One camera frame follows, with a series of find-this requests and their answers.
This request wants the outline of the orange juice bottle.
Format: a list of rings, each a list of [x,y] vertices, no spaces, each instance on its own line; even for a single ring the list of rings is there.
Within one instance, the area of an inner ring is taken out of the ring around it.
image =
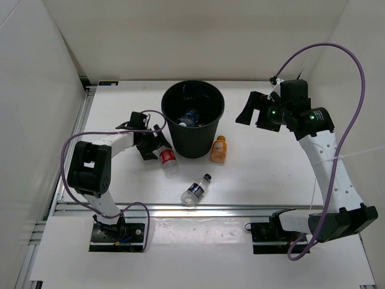
[[[226,160],[226,155],[227,155],[226,138],[223,135],[219,135],[212,145],[210,159],[215,163],[223,164]]]

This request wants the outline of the blue label water bottle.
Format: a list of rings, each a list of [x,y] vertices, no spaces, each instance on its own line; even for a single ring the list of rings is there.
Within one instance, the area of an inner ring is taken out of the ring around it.
[[[178,119],[178,124],[183,127],[193,128],[199,122],[199,114],[195,110],[187,111],[182,117]]]

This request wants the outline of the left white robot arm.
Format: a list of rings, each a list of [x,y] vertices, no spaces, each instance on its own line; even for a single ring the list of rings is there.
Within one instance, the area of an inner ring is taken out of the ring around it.
[[[111,183],[112,159],[119,153],[136,147],[142,159],[156,160],[161,147],[171,148],[158,125],[155,131],[115,131],[94,142],[79,141],[75,145],[67,185],[84,197],[88,208],[96,213],[95,220],[106,225],[105,233],[113,241],[126,234],[122,213],[115,204],[109,186]]]

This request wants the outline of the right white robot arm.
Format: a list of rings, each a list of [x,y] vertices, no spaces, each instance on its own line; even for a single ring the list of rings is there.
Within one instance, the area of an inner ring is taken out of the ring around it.
[[[286,126],[305,151],[318,182],[326,215],[306,214],[295,209],[281,210],[258,227],[263,241],[283,241],[290,235],[312,234],[320,243],[350,235],[367,228],[378,217],[374,206],[367,207],[355,190],[337,149],[334,125],[325,108],[312,108],[307,96],[287,102],[277,93],[251,92],[237,123],[249,125],[253,112],[259,111],[256,126],[279,131]]]

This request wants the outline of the red label water bottle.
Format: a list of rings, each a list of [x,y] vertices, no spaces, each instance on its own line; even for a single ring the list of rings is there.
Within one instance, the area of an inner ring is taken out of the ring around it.
[[[160,148],[159,157],[166,177],[175,177],[179,173],[179,166],[173,150],[163,146]]]

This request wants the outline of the dark label small bottle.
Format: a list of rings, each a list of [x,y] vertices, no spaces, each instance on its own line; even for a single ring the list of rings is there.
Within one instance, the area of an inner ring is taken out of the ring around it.
[[[180,197],[181,202],[188,207],[196,206],[207,191],[211,183],[211,178],[212,176],[207,173],[202,178],[196,179],[190,187],[182,193]]]

